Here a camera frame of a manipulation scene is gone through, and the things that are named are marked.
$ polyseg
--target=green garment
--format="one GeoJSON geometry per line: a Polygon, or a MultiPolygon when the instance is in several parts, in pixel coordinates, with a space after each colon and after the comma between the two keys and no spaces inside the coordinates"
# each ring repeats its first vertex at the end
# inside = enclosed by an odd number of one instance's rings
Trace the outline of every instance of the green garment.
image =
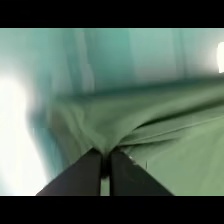
{"type": "Polygon", "coordinates": [[[57,100],[48,125],[76,162],[120,146],[175,195],[224,195],[224,82],[57,100]]]}

